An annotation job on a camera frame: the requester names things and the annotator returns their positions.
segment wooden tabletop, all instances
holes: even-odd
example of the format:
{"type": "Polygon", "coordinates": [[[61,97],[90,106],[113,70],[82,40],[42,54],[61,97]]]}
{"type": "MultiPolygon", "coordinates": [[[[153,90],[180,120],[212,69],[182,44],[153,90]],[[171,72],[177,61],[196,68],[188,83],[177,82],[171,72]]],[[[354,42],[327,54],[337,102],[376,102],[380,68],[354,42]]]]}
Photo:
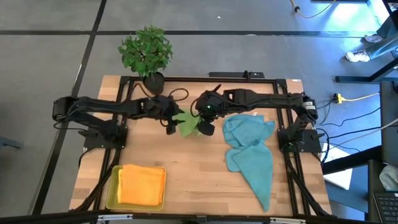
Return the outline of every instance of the wooden tabletop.
{"type": "MultiPolygon", "coordinates": [[[[106,75],[103,78],[98,98],[115,100],[120,76],[106,75]]],[[[212,90],[218,83],[209,82],[166,82],[163,95],[176,88],[184,87],[189,91],[186,100],[179,101],[181,109],[189,109],[191,102],[205,90],[212,90]]],[[[272,85],[265,83],[221,83],[218,90],[248,88],[257,93],[273,93],[272,85]]],[[[300,80],[287,80],[288,91],[303,92],[300,80]]],[[[175,99],[183,98],[185,92],[176,91],[175,99]]],[[[145,97],[140,88],[136,88],[132,99],[145,97]]],[[[247,114],[264,115],[266,121],[275,121],[278,127],[276,109],[256,109],[247,114]]],[[[286,112],[283,110],[287,124],[286,112]]],[[[101,119],[111,119],[109,114],[97,114],[101,119]]],[[[231,149],[224,141],[222,125],[224,119],[214,122],[215,133],[212,136],[189,136],[182,138],[177,133],[166,135],[159,121],[153,119],[129,120],[129,133],[126,147],[122,150],[120,164],[139,166],[162,166],[166,168],[167,180],[163,210],[156,213],[170,214],[208,214],[208,215],[276,215],[291,216],[289,188],[284,158],[279,151],[276,128],[274,134],[266,140],[271,150],[274,170],[272,176],[271,205],[265,212],[249,184],[240,172],[230,172],[225,164],[225,153],[231,149]]],[[[79,206],[93,190],[100,175],[104,149],[95,149],[85,155],[81,161],[70,208],[79,206]]],[[[323,180],[320,162],[314,155],[301,153],[305,183],[315,200],[322,208],[331,213],[329,199],[323,180]]],[[[300,191],[297,186],[298,209],[303,213],[300,191]]],[[[101,208],[108,193],[104,187],[101,208]]]]}

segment sneaker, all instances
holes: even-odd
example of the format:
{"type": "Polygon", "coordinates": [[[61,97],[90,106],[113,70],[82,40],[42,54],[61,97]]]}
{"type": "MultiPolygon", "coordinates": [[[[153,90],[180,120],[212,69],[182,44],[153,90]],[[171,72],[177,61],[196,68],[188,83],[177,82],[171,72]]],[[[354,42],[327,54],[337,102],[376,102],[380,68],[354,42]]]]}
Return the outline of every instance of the sneaker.
{"type": "Polygon", "coordinates": [[[365,40],[368,41],[369,43],[377,43],[380,42],[383,38],[377,34],[373,35],[365,35],[365,40]]]}
{"type": "Polygon", "coordinates": [[[365,50],[360,50],[357,52],[347,52],[346,58],[350,62],[368,62],[371,59],[365,50]]]}

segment blue towel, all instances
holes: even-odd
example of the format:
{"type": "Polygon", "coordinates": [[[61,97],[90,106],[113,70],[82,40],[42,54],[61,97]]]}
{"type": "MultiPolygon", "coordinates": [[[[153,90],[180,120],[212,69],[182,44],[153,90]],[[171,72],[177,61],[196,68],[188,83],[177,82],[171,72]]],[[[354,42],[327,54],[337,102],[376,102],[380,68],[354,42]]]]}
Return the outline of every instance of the blue towel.
{"type": "Polygon", "coordinates": [[[263,116],[240,114],[224,122],[225,141],[233,147],[226,155],[231,172],[242,175],[253,189],[263,209],[268,211],[272,185],[272,154],[265,146],[275,122],[264,122],[263,116]]]}

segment keyboard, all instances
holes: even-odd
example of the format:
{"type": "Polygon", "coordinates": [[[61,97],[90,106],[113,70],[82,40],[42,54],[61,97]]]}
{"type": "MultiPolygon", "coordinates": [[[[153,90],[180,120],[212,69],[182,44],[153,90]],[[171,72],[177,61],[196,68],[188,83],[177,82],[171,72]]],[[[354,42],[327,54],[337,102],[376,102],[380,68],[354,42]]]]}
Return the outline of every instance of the keyboard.
{"type": "Polygon", "coordinates": [[[398,224],[398,192],[374,193],[373,199],[381,222],[398,224]]]}

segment orange towel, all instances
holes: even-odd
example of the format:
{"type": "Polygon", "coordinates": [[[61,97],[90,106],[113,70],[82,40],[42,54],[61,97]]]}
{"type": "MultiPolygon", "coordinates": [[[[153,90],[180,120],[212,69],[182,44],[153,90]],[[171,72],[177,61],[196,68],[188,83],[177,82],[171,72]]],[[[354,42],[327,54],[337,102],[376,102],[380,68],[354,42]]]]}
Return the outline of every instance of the orange towel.
{"type": "Polygon", "coordinates": [[[164,182],[163,168],[124,165],[119,172],[118,202],[159,205],[163,201],[164,182]]]}

